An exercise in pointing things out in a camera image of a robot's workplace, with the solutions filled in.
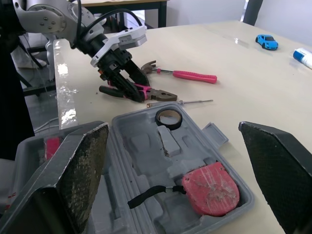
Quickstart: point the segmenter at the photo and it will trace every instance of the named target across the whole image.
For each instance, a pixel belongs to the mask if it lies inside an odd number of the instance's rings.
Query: blue toy car
[[[263,49],[277,50],[278,43],[271,35],[260,34],[256,37],[255,42],[259,43]]]

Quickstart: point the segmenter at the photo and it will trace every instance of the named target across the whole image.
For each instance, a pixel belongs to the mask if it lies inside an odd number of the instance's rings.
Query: hammer
[[[185,72],[185,71],[162,70],[160,68],[156,68],[155,63],[156,63],[156,60],[148,62],[141,67],[141,70],[145,74],[152,73],[152,72],[157,72],[158,74],[164,73],[164,74],[173,75],[174,77],[181,78],[181,79],[198,80],[198,81],[203,81],[203,82],[207,82],[211,84],[216,83],[216,80],[217,80],[217,77],[213,75],[203,75],[203,74],[198,74],[194,72]]]

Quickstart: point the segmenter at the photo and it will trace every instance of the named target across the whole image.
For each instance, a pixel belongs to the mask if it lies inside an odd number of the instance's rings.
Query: white bottle
[[[312,52],[304,48],[299,48],[294,51],[293,57],[295,60],[298,60],[302,64],[312,69]]]

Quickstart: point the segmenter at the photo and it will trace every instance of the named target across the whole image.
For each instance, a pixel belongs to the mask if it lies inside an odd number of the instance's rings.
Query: tape roll
[[[164,125],[172,131],[181,127],[182,115],[174,109],[161,109],[157,111],[155,121],[158,126]]]

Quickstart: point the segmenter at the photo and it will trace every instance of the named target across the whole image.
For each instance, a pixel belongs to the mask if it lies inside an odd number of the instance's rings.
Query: beige table surface
[[[312,152],[312,70],[292,58],[293,50],[303,45],[272,34],[279,49],[267,51],[254,41],[258,34],[267,33],[238,21],[168,27],[148,30],[148,41],[129,50],[138,66],[156,59],[163,69],[218,76],[216,84],[208,84],[150,75],[153,88],[177,94],[184,101],[214,99],[213,103],[184,109],[200,128],[213,122],[229,138],[220,152],[255,195],[255,207],[250,212],[214,234],[284,233],[255,180],[238,131],[240,121],[290,132]],[[98,93],[104,82],[90,60],[71,50],[67,41],[55,42],[61,128],[95,120],[111,122],[117,115],[146,107]]]
[[[87,7],[87,6],[136,4],[136,3],[147,3],[147,2],[157,2],[157,1],[168,1],[168,0],[82,0],[81,3],[84,7]]]

